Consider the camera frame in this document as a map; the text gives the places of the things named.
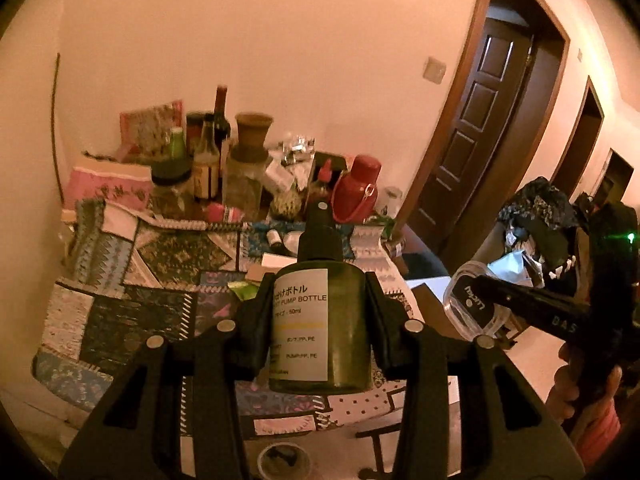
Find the patchwork patterned tablecloth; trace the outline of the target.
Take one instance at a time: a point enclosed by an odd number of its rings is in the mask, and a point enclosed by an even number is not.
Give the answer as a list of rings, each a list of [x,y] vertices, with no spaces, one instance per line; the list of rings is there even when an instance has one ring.
[[[169,220],[104,200],[82,200],[70,270],[52,288],[32,376],[87,412],[151,336],[188,340],[235,315],[244,282],[269,250],[267,233],[302,232],[303,223]],[[387,297],[422,318],[418,303],[381,244],[382,226],[336,226],[343,257],[374,272]],[[306,434],[400,411],[404,382],[372,361],[371,389],[338,396],[272,392],[266,373],[237,382],[244,436]]]

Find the clear plastic cup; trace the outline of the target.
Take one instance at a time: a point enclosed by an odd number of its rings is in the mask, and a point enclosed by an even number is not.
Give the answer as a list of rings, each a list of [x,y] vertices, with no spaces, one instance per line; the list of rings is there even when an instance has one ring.
[[[468,341],[480,335],[498,339],[511,314],[509,309],[480,298],[472,287],[479,276],[494,278],[495,274],[484,263],[474,260],[463,263],[454,272],[442,300],[449,322]]]

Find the wall light switch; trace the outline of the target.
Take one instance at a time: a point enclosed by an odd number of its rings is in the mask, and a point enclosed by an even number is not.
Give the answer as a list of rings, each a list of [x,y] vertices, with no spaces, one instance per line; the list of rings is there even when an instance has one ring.
[[[423,67],[423,78],[433,84],[441,84],[445,77],[447,65],[430,56]]]

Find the pink patterned box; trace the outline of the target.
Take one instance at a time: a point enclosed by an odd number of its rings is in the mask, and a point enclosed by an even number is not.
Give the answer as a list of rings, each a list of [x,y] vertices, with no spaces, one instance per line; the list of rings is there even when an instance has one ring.
[[[133,210],[143,210],[148,206],[152,189],[149,177],[74,168],[64,191],[63,208],[72,210],[77,202],[99,198]]]

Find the red thermos jug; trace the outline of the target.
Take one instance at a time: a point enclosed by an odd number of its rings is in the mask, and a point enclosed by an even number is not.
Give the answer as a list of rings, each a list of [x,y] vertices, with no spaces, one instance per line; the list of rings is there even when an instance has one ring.
[[[349,170],[338,178],[332,193],[333,219],[341,224],[360,224],[372,214],[378,199],[380,161],[357,155]]]

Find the thin stick against wall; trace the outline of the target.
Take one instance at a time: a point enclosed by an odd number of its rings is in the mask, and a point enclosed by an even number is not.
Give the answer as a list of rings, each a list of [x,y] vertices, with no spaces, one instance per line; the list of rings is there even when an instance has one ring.
[[[60,65],[61,65],[61,53],[58,52],[56,54],[56,57],[54,60],[54,67],[53,67],[53,77],[52,77],[51,94],[50,94],[49,127],[50,127],[50,143],[51,143],[53,171],[54,171],[56,189],[58,190],[58,201],[62,206],[64,205],[64,188],[61,180],[60,164],[58,163],[58,147],[56,146],[56,122],[55,122],[56,121],[55,119],[56,92],[58,92],[58,74],[60,73]]]

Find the glass jar black lid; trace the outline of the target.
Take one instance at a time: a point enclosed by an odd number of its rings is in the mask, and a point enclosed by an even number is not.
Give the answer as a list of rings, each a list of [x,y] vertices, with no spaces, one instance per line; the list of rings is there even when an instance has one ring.
[[[166,219],[188,220],[193,216],[194,186],[191,159],[170,158],[153,162],[150,207]]]

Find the clothes rack with garments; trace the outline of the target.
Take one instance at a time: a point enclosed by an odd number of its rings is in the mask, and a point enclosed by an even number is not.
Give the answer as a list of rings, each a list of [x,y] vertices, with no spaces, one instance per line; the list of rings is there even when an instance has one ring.
[[[585,301],[592,281],[589,226],[567,195],[547,178],[529,181],[498,213],[503,258],[513,281]]]

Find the white plastic trash bin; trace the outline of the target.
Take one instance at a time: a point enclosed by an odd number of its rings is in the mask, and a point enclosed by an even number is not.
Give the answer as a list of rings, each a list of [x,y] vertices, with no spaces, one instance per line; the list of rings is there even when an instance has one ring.
[[[257,469],[267,480],[307,480],[311,476],[312,461],[299,445],[278,442],[268,445],[259,453]]]

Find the green pump bottle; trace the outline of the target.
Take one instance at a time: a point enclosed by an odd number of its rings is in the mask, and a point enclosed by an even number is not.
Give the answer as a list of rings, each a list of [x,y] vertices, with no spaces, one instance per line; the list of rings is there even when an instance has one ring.
[[[331,204],[311,205],[296,263],[274,281],[269,388],[337,396],[371,385],[366,274],[343,258]]]

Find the clear glass jar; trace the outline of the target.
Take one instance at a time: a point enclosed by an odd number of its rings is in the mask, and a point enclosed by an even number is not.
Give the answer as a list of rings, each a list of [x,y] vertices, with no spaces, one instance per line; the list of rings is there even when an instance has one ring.
[[[395,219],[402,204],[402,191],[394,186],[386,186],[378,194],[376,212],[386,218]]]

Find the dark wooden door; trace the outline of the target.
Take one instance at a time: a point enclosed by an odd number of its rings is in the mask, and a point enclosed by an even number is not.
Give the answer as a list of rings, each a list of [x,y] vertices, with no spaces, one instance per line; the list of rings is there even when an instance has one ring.
[[[468,80],[408,225],[432,252],[446,243],[506,128],[532,46],[530,29],[488,18]]]

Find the dark wine bottle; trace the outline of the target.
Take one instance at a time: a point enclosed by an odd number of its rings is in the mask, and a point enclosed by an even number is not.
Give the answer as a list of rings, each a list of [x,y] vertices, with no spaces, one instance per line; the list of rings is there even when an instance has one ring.
[[[226,117],[228,87],[218,86],[216,89],[216,99],[214,106],[214,141],[218,148],[220,161],[224,162],[228,148],[226,148],[227,139],[231,133],[231,127]]]

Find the white plastic bag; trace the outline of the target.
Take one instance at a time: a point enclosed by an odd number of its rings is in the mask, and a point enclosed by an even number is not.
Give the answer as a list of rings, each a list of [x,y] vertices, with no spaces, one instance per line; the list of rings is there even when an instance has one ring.
[[[544,286],[541,264],[525,250],[509,252],[489,263],[488,269],[496,278],[512,284],[533,288]]]

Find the brown ceramic vase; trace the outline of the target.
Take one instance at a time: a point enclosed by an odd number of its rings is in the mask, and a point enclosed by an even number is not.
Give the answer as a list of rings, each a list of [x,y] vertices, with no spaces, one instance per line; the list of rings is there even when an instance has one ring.
[[[238,145],[235,154],[241,162],[263,162],[268,158],[265,140],[273,117],[264,113],[243,112],[235,116],[238,126]]]

